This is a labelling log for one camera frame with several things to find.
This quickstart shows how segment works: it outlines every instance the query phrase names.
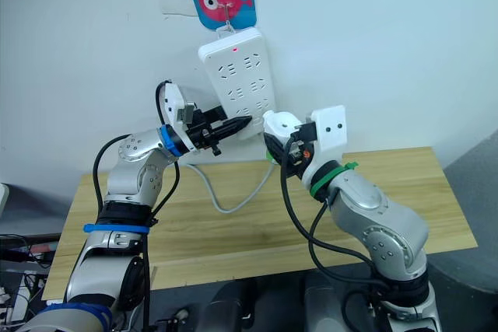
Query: blue ring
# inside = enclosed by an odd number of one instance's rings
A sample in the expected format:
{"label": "blue ring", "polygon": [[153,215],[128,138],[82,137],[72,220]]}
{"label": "blue ring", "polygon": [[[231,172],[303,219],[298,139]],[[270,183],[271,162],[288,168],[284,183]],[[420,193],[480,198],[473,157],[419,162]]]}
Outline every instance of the blue ring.
{"label": "blue ring", "polygon": [[[100,324],[102,324],[102,328],[104,331],[106,332],[109,331],[109,325],[110,322],[112,321],[112,313],[107,307],[102,305],[93,305],[89,303],[78,303],[78,302],[55,303],[50,306],[47,306],[39,313],[45,313],[47,311],[60,310],[60,309],[74,309],[74,310],[86,311],[94,315],[100,321]],[[109,322],[107,322],[105,316],[102,313],[105,313],[109,317]]]}
{"label": "blue ring", "polygon": [[168,131],[166,130],[166,125],[161,126],[161,135],[163,136],[164,144],[166,145],[166,148],[168,151],[173,153],[173,156],[180,157],[181,153],[178,151],[176,145],[174,142],[171,140],[170,136],[168,135]]}
{"label": "blue ring", "polygon": [[90,233],[93,231],[149,233],[150,228],[144,225],[91,225],[89,223],[83,226],[83,232]]}

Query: electrical outlet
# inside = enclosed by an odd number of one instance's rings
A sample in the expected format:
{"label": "electrical outlet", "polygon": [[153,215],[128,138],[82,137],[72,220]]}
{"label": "electrical outlet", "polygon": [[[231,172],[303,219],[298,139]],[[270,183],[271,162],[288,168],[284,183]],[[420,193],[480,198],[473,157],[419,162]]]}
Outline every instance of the electrical outlet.
{"label": "electrical outlet", "polygon": [[275,109],[275,95],[261,33],[250,27],[200,47],[198,55],[228,118],[252,116],[237,137],[262,132],[263,113]]}

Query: white wall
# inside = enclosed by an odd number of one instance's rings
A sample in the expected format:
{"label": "white wall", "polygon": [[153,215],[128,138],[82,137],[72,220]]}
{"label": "white wall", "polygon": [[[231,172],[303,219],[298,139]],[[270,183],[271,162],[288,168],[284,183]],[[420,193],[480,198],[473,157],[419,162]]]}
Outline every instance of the white wall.
{"label": "white wall", "polygon": [[[256,6],[280,109],[344,103],[349,150],[432,145],[446,166],[496,129],[496,0]],[[157,125],[159,81],[216,102],[196,54],[215,36],[160,15],[157,0],[1,0],[0,11],[3,183],[67,204],[107,139]],[[216,161],[263,154],[257,140],[231,144]]]}

